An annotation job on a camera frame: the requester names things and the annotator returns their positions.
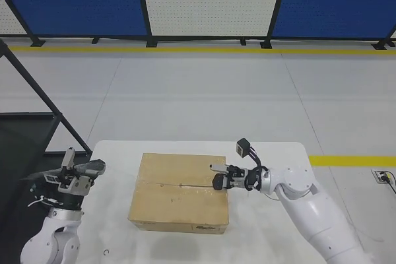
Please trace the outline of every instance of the cardboard box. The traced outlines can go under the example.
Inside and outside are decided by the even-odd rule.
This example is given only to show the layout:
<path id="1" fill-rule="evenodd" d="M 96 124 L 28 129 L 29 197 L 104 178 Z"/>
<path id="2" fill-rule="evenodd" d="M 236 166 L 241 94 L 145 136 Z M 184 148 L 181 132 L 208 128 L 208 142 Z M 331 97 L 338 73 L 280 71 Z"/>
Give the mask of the cardboard box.
<path id="1" fill-rule="evenodd" d="M 223 156 L 144 153 L 129 220 L 141 230 L 223 234 L 227 191 L 213 189 L 210 164 Z"/>

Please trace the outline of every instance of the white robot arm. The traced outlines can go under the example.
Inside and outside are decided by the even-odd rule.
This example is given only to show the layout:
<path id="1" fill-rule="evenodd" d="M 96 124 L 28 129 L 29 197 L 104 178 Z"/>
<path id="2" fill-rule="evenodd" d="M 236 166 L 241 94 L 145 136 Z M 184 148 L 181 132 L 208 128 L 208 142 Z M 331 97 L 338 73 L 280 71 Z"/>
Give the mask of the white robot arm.
<path id="1" fill-rule="evenodd" d="M 250 156 L 257 167 L 252 170 L 232 165 L 211 165 L 218 172 L 215 189 L 239 187 L 262 194 L 277 194 L 301 235 L 326 260 L 327 264 L 371 264 L 354 236 L 342 210 L 323 190 L 312 172 L 300 168 L 270 170 L 261 165 L 246 139 L 238 141 L 237 152 Z"/>
<path id="2" fill-rule="evenodd" d="M 73 164 L 75 150 L 69 148 L 61 169 L 28 176 L 33 181 L 30 191 L 49 209 L 42 229 L 29 239 L 20 255 L 21 264 L 74 264 L 80 248 L 77 229 L 81 224 L 82 201 L 94 180 L 106 169 L 102 160 Z"/>

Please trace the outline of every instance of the power outlet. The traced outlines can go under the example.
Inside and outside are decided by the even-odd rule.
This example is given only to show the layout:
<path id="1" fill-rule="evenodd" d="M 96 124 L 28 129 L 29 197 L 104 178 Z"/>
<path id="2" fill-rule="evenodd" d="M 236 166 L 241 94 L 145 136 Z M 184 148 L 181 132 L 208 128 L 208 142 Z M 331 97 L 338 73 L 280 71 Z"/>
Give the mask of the power outlet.
<path id="1" fill-rule="evenodd" d="M 390 184 L 393 184 L 393 180 L 390 178 L 390 175 L 387 174 L 384 170 L 375 170 L 375 169 L 372 169 L 371 172 L 372 172 L 372 175 L 374 176 L 374 178 L 376 179 L 376 181 L 377 181 L 378 184 L 387 184 L 386 181 L 383 181 L 383 180 L 381 179 L 381 177 L 384 176 L 384 175 L 386 175 L 386 176 L 389 178 Z"/>

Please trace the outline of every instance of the white table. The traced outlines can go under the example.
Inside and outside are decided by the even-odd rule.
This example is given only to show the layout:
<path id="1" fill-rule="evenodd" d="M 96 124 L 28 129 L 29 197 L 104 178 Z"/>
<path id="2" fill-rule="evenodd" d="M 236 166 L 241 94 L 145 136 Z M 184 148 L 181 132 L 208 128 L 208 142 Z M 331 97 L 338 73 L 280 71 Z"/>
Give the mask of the white table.
<path id="1" fill-rule="evenodd" d="M 251 144 L 269 168 L 311 170 L 300 143 Z M 228 164 L 255 166 L 236 154 L 235 142 L 100 141 L 92 159 L 104 160 L 107 169 L 84 199 L 77 263 L 325 263 L 281 203 L 257 191 L 229 190 L 223 235 L 138 230 L 127 215 L 144 152 L 223 155 Z"/>

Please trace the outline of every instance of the yellow floor line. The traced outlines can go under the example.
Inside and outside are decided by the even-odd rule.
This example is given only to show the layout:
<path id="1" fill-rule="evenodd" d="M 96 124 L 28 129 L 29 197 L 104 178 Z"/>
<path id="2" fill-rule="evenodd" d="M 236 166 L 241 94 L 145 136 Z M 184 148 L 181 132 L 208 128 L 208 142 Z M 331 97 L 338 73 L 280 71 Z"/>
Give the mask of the yellow floor line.
<path id="1" fill-rule="evenodd" d="M 310 156 L 314 167 L 396 167 L 396 156 Z"/>
<path id="2" fill-rule="evenodd" d="M 370 49 L 259 49 L 259 48 L 140 48 L 140 47 L 11 47 L 12 51 L 38 52 L 198 52 L 198 53 L 284 53 L 309 55 L 396 55 L 396 50 Z"/>

